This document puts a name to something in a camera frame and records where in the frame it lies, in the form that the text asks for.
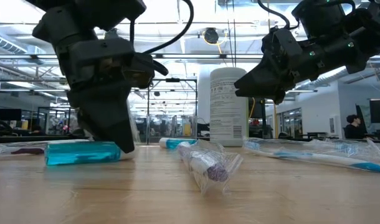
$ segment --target white cylindrical container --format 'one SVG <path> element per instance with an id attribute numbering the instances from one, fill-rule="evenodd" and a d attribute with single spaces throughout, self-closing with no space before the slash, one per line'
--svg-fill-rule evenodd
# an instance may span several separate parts
<path id="1" fill-rule="evenodd" d="M 247 72 L 242 68 L 218 68 L 211 72 L 211 142 L 242 146 L 247 134 L 247 98 L 235 95 L 234 83 Z"/>

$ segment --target toothbrush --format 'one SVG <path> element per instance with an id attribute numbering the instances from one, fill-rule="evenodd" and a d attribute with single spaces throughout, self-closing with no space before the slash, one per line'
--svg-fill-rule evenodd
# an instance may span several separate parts
<path id="1" fill-rule="evenodd" d="M 324 154 L 304 153 L 304 152 L 262 152 L 259 150 L 252 150 L 252 152 L 265 157 L 277 159 L 292 159 L 298 161 L 316 162 L 322 164 L 333 164 L 338 166 L 345 166 L 350 168 L 358 168 L 372 172 L 380 172 L 380 165 L 363 161 L 360 159 L 353 159 L 340 156 L 329 156 Z"/>

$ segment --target ceiling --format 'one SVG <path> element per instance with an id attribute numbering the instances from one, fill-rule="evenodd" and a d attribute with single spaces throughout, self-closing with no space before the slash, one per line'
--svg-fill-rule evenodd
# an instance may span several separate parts
<path id="1" fill-rule="evenodd" d="M 284 26 L 284 22 L 277 16 L 268 14 L 258 6 L 254 0 L 229 0 L 228 6 L 221 4 L 221 0 L 192 0 L 194 4 L 194 22 L 187 34 L 176 43 L 166 47 L 159 52 L 171 54 L 261 54 L 262 37 L 267 34 L 269 25 Z M 135 49 L 138 52 L 148 50 L 159 44 L 172 39 L 176 34 L 181 32 L 184 23 L 189 17 L 189 10 L 185 3 L 178 0 L 144 0 L 147 5 L 146 12 L 136 20 L 135 25 Z M 291 11 L 300 2 L 300 0 L 269 1 L 269 7 L 286 15 L 292 26 L 296 24 L 295 19 L 291 16 Z M 356 5 L 365 4 L 366 0 L 355 1 Z M 346 12 L 350 7 L 343 6 Z M 50 44 L 35 39 L 32 30 L 42 18 L 44 11 L 28 4 L 24 0 L 3 0 L 0 1 L 0 38 L 8 41 L 18 49 L 27 51 L 27 53 L 37 54 L 54 54 Z M 124 20 L 116 28 L 122 38 L 129 37 L 129 21 Z M 207 44 L 203 37 L 206 28 L 213 27 L 219 34 L 219 47 L 217 45 Z M 104 31 L 95 29 L 100 38 L 103 38 Z M 302 27 L 295 29 L 293 35 L 298 39 L 304 39 L 305 32 Z M 7 50 L 0 48 L 0 54 L 12 54 Z M 168 77 L 182 79 L 197 79 L 202 66 L 209 64 L 219 64 L 222 67 L 232 66 L 231 60 L 163 60 L 161 61 L 169 69 Z M 237 63 L 247 71 L 257 65 L 257 60 L 244 60 Z M 64 82 L 64 77 L 57 66 L 56 60 L 48 60 L 44 65 L 29 63 L 24 60 L 0 60 L 0 65 L 8 74 L 1 73 L 0 79 L 7 77 L 13 79 L 44 79 L 44 80 L 62 80 L 61 82 L 38 82 L 32 83 L 33 86 L 23 86 L 21 83 L 4 83 L 3 88 L 41 88 L 41 89 L 69 89 Z M 156 78 L 165 78 L 157 74 Z M 195 106 L 189 106 L 183 109 L 183 100 L 188 102 L 195 99 L 194 82 L 187 83 L 165 83 L 160 82 L 155 86 L 160 96 L 151 94 L 151 99 L 156 103 L 153 105 L 156 111 L 174 111 L 183 113 L 186 110 L 194 110 Z M 46 93 L 45 96 L 52 95 L 65 99 L 64 92 Z M 137 108 L 137 112 L 142 114 L 145 109 L 146 93 L 133 92 L 130 101 L 132 107 Z M 157 100 L 163 100 L 166 106 L 171 109 L 158 107 L 162 104 Z"/>

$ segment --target table surface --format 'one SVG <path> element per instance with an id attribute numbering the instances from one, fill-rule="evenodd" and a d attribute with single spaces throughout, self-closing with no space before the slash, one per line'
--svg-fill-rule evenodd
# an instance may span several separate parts
<path id="1" fill-rule="evenodd" d="M 205 196 L 177 153 L 158 147 L 80 166 L 1 157 L 0 224 L 380 223 L 380 174 L 242 155 L 230 194 Z"/>

